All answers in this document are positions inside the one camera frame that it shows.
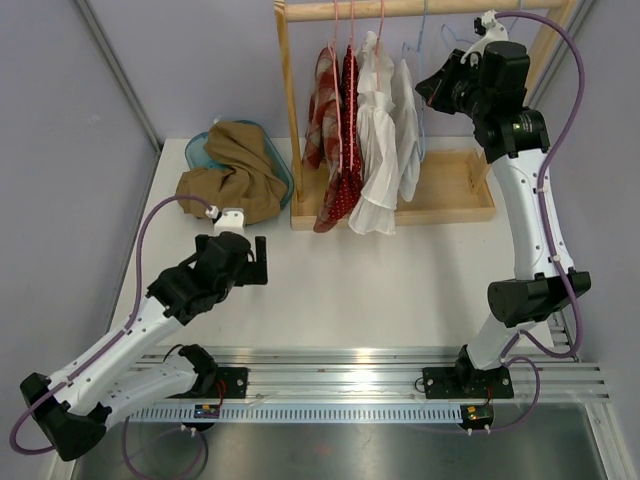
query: white cable clip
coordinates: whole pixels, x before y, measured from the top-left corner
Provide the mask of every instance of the white cable clip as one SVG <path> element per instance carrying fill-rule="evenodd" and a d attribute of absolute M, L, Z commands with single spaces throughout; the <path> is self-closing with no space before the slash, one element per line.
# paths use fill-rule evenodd
<path fill-rule="evenodd" d="M 217 220 L 220 216 L 220 209 L 215 205 L 211 205 L 204 213 L 211 220 Z"/>
<path fill-rule="evenodd" d="M 472 66 L 475 66 L 478 63 L 477 55 L 471 55 L 472 53 L 476 53 L 480 56 L 484 54 L 484 49 L 491 42 L 497 42 L 500 40 L 509 40 L 509 33 L 507 29 L 502 25 L 498 20 L 496 20 L 496 11 L 489 10 L 485 12 L 480 17 L 480 22 L 482 26 L 486 28 L 486 33 L 484 36 L 478 40 L 476 43 L 471 45 L 469 50 L 462 56 L 460 59 L 460 63 L 464 64 L 467 61 L 468 57 L 470 58 L 469 63 Z"/>

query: blue basket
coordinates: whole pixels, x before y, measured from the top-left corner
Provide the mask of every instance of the blue basket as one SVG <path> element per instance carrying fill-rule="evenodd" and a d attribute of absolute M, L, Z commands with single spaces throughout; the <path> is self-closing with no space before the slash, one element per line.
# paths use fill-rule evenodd
<path fill-rule="evenodd" d="M 271 162 L 273 164 L 273 169 L 276 177 L 284 182 L 287 186 L 287 193 L 282 198 L 280 202 L 280 210 L 284 210 L 284 207 L 287 206 L 287 203 L 291 201 L 291 197 L 293 196 L 293 176 L 291 172 L 287 168 L 287 165 L 282 160 L 282 157 L 276 150 L 275 145 L 264 131 L 264 129 L 255 122 L 250 120 L 238 120 L 238 123 L 244 123 L 246 125 L 255 125 L 256 127 L 260 127 L 262 133 L 264 134 L 264 150 L 271 158 Z M 207 168 L 217 168 L 220 170 L 224 170 L 227 168 L 224 165 L 219 164 L 214 159 L 212 159 L 207 152 L 204 150 L 204 144 L 209 137 L 209 132 L 203 132 L 200 135 L 196 135 L 189 143 L 187 143 L 187 147 L 184 149 L 184 156 L 187 159 L 187 163 L 189 164 L 190 169 L 194 169 L 197 167 L 207 167 Z"/>

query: white blouse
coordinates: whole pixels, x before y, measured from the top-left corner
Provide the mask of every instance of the white blouse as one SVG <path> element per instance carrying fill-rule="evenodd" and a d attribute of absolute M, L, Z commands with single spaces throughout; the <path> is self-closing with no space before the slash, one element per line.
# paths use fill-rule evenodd
<path fill-rule="evenodd" d="M 391 117 L 396 126 L 396 149 L 400 174 L 400 195 L 407 202 L 413 200 L 420 178 L 420 145 L 418 113 L 413 97 L 411 73 L 402 59 L 391 80 L 391 96 L 396 107 Z"/>
<path fill-rule="evenodd" d="M 377 39 L 375 33 L 368 32 L 356 53 L 360 67 L 357 130 L 364 161 L 364 187 L 349 217 L 349 226 L 360 234 L 377 231 L 392 235 L 396 231 L 395 210 L 400 184 L 396 128 L 390 116 L 394 108 L 391 101 L 394 68 L 382 43 L 376 55 Z"/>

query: brown cloth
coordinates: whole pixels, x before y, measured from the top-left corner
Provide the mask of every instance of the brown cloth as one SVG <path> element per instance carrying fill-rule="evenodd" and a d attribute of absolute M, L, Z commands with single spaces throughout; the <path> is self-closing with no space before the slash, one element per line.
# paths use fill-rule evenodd
<path fill-rule="evenodd" d="M 280 213 L 287 186 L 273 173 L 264 150 L 264 132 L 256 125 L 218 122 L 209 130 L 207 154 L 227 168 L 194 168 L 182 174 L 176 195 L 197 195 L 220 208 L 242 208 L 247 224 Z M 199 202 L 180 200 L 185 213 L 206 218 Z"/>

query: metal floor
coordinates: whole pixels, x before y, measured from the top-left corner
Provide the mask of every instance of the metal floor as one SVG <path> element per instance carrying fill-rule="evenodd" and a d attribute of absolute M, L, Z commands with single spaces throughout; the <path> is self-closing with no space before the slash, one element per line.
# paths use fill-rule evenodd
<path fill-rule="evenodd" d="M 496 424 L 520 414 L 496 406 Z M 174 424 L 133 423 L 129 452 Z M 218 424 L 205 432 L 209 459 L 202 479 L 251 480 L 600 480 L 605 471 L 584 408 L 540 405 L 520 428 L 492 435 L 451 434 L 449 425 Z M 121 457 L 121 426 L 80 459 L 74 480 L 133 478 Z M 176 432 L 136 455 L 139 471 L 171 479 L 192 461 L 198 442 Z"/>

